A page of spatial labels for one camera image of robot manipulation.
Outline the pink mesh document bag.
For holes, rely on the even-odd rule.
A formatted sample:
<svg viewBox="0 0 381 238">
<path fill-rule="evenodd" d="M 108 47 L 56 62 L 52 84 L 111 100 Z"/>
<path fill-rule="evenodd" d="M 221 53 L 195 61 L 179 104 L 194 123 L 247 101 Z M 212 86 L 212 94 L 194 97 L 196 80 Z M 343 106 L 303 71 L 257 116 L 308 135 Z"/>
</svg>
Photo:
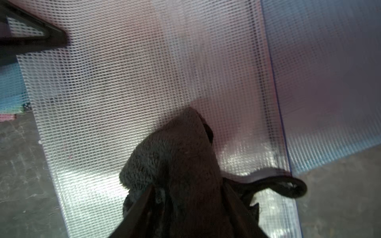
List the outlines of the pink mesh document bag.
<svg viewBox="0 0 381 238">
<path fill-rule="evenodd" d="M 0 114 L 0 122 L 13 121 L 16 119 L 15 114 Z"/>
</svg>

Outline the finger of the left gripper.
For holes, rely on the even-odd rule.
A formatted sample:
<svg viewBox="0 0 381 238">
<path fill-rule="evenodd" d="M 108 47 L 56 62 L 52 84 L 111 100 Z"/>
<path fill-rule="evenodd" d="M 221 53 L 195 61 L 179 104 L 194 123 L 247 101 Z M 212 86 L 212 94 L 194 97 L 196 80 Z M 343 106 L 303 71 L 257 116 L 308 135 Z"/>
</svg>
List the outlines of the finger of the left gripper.
<svg viewBox="0 0 381 238">
<path fill-rule="evenodd" d="M 63 48 L 68 45 L 64 30 L 12 4 L 1 1 L 1 17 L 6 17 L 11 35 L 1 37 L 1 55 L 20 55 Z"/>
</svg>

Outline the dark grey cloth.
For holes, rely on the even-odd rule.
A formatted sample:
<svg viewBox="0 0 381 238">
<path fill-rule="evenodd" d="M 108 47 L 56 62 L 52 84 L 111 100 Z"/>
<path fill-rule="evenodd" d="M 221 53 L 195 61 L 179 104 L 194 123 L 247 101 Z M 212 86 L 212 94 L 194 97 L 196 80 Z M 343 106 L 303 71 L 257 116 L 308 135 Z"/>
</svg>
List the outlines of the dark grey cloth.
<svg viewBox="0 0 381 238">
<path fill-rule="evenodd" d="M 222 186 L 229 184 L 259 223 L 260 205 L 254 195 L 271 189 L 287 198 L 300 198 L 307 185 L 288 171 L 266 168 L 247 182 L 222 175 L 213 149 L 213 131 L 195 109 L 188 107 L 145 138 L 120 171 L 129 193 L 123 218 L 153 185 L 155 203 L 147 238 L 234 238 L 224 207 Z"/>
</svg>

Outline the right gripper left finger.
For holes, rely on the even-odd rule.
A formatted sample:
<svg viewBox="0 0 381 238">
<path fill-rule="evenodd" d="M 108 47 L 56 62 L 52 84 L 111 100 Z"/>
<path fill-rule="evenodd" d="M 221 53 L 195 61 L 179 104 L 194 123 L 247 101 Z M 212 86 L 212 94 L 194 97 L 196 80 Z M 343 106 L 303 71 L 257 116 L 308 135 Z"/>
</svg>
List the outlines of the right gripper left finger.
<svg viewBox="0 0 381 238">
<path fill-rule="evenodd" d="M 155 189 L 150 185 L 109 238 L 147 238 L 154 203 Z"/>
</svg>

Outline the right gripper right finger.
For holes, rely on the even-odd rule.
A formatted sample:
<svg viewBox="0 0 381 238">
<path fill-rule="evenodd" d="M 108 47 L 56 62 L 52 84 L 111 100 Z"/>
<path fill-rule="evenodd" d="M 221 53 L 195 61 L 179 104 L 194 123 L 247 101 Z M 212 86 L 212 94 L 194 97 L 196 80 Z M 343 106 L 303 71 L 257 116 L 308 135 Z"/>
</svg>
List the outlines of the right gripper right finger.
<svg viewBox="0 0 381 238">
<path fill-rule="evenodd" d="M 258 221 L 245 207 L 233 188 L 224 183 L 222 186 L 224 207 L 233 227 L 235 238 L 267 238 Z"/>
</svg>

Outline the clear white mesh document bag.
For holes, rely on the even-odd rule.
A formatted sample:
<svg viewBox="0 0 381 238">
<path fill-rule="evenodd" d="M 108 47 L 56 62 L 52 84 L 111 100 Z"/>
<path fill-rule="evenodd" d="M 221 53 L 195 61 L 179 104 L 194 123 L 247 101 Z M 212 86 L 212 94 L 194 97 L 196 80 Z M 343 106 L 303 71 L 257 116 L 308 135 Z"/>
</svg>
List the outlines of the clear white mesh document bag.
<svg viewBox="0 0 381 238">
<path fill-rule="evenodd" d="M 290 170 L 261 1 L 15 1 L 65 48 L 18 56 L 68 236 L 106 238 L 119 173 L 151 132 L 195 108 L 225 176 Z"/>
</svg>

